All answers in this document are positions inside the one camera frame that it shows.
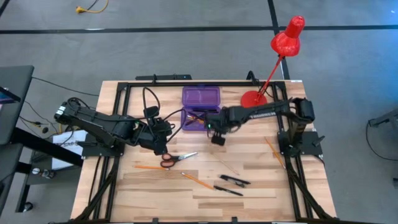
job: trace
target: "purple plastic container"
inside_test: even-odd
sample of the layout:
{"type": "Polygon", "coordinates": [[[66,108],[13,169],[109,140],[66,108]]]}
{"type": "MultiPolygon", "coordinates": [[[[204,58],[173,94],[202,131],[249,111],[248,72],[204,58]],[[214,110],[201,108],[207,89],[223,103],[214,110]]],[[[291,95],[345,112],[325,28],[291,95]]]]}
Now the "purple plastic container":
{"type": "MultiPolygon", "coordinates": [[[[182,89],[182,105],[187,113],[197,116],[204,116],[204,112],[196,112],[194,109],[217,110],[220,112],[220,88],[217,86],[185,86],[182,89]]],[[[182,126],[184,131],[206,131],[205,125],[199,121],[194,121],[187,125],[191,119],[184,112],[181,116],[181,123],[186,117],[185,124],[182,126]]]]}

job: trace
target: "wooden tabletop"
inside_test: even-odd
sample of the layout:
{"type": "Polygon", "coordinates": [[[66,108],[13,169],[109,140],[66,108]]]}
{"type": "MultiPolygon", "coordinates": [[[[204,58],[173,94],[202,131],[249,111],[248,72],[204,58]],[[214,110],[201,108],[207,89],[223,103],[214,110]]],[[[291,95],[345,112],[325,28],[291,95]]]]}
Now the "wooden tabletop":
{"type": "MultiPolygon", "coordinates": [[[[111,114],[116,95],[117,81],[103,82],[96,110],[111,114]]],[[[286,81],[288,97],[305,97],[302,82],[286,81]]],[[[182,107],[181,87],[150,87],[159,97],[160,116],[165,117],[182,107]]],[[[239,105],[240,98],[254,86],[221,86],[221,106],[239,105]]],[[[121,114],[124,92],[121,97],[121,114]]],[[[148,106],[155,99],[146,94],[148,106]]],[[[128,114],[142,117],[142,88],[131,90],[128,114]]],[[[180,126],[180,115],[169,121],[180,126]]],[[[162,160],[153,151],[139,146],[126,146],[120,160],[116,193],[113,202],[112,222],[227,222],[231,217],[239,221],[292,221],[294,212],[287,174],[267,145],[267,138],[279,150],[276,133],[276,117],[248,121],[233,134],[226,135],[225,146],[211,144],[206,133],[180,131],[167,145],[173,155],[199,152],[185,159],[169,171],[137,169],[135,165],[159,166],[162,160]],[[213,154],[233,167],[240,175],[231,172],[213,154]],[[180,173],[190,174],[210,185],[235,190],[244,196],[210,190],[180,173]],[[248,180],[252,184],[242,189],[226,182],[218,175],[226,174],[248,180]]],[[[80,181],[71,218],[78,216],[87,206],[93,181],[97,157],[87,158],[81,170],[80,181]]],[[[313,156],[302,156],[308,189],[327,213],[335,216],[330,189],[323,164],[313,156]]],[[[99,171],[95,183],[98,186],[99,171]]],[[[297,189],[301,214],[305,209],[300,191],[297,189]]],[[[103,197],[100,218],[104,217],[108,193],[103,197]]]]}

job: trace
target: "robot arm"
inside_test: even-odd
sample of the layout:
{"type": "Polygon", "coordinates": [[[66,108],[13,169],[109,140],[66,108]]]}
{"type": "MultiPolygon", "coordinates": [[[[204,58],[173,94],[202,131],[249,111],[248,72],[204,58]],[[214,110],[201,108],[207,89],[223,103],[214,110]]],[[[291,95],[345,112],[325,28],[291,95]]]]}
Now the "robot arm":
{"type": "Polygon", "coordinates": [[[294,122],[295,131],[291,138],[300,138],[307,124],[315,119],[312,102],[307,99],[294,98],[286,101],[268,103],[266,105],[243,108],[242,106],[224,107],[219,114],[208,114],[205,117],[205,125],[210,131],[214,131],[212,143],[224,145],[225,138],[222,134],[233,133],[250,119],[267,118],[278,114],[288,117],[294,122]],[[296,112],[290,110],[290,104],[295,105],[296,112]]]}
{"type": "Polygon", "coordinates": [[[167,152],[167,136],[172,133],[171,125],[162,118],[155,118],[159,115],[156,106],[148,108],[146,113],[149,124],[141,121],[144,118],[99,113],[87,106],[81,106],[78,98],[70,98],[62,103],[54,118],[58,123],[84,129],[96,138],[101,147],[112,148],[121,142],[130,146],[139,144],[153,150],[155,155],[164,154],[167,152]]]}

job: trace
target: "gray carpet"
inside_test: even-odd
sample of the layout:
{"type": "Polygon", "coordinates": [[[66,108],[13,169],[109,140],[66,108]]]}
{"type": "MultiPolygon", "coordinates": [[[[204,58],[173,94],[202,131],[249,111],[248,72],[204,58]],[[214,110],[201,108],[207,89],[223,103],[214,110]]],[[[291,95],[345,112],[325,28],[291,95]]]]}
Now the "gray carpet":
{"type": "MultiPolygon", "coordinates": [[[[117,0],[101,14],[75,14],[89,0],[11,0],[0,18],[2,29],[87,29],[171,26],[270,26],[267,1],[117,0]]],[[[99,9],[104,1],[99,1],[99,9]]],[[[280,26],[301,14],[309,26],[398,24],[397,1],[275,1],[280,26]]],[[[138,75],[191,74],[194,79],[242,79],[249,70],[265,78],[276,54],[273,31],[146,34],[0,35],[0,66],[33,65],[34,76],[77,90],[98,93],[103,80],[138,75]]],[[[291,79],[303,80],[316,113],[326,173],[338,216],[344,220],[398,223],[398,162],[373,154],[365,140],[369,119],[398,108],[398,30],[304,31],[302,50],[287,64],[291,79]]],[[[282,78],[280,70],[275,79],[282,78]]],[[[52,119],[60,103],[77,96],[96,98],[33,80],[27,101],[52,119]]],[[[39,120],[25,105],[22,116],[39,120]]],[[[389,125],[369,130],[373,148],[398,158],[398,140],[389,125]]],[[[24,159],[30,151],[24,151],[24,159]]],[[[0,223],[68,220],[77,182],[31,189],[37,206],[14,213],[22,175],[0,223]]]]}

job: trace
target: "purple lid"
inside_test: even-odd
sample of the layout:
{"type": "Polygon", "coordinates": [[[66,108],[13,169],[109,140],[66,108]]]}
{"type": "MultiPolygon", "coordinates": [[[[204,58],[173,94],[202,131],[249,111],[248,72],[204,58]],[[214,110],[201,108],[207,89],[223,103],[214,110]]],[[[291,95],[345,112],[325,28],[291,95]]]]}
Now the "purple lid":
{"type": "Polygon", "coordinates": [[[182,89],[184,106],[218,106],[220,105],[220,88],[218,86],[185,86],[182,89]]]}

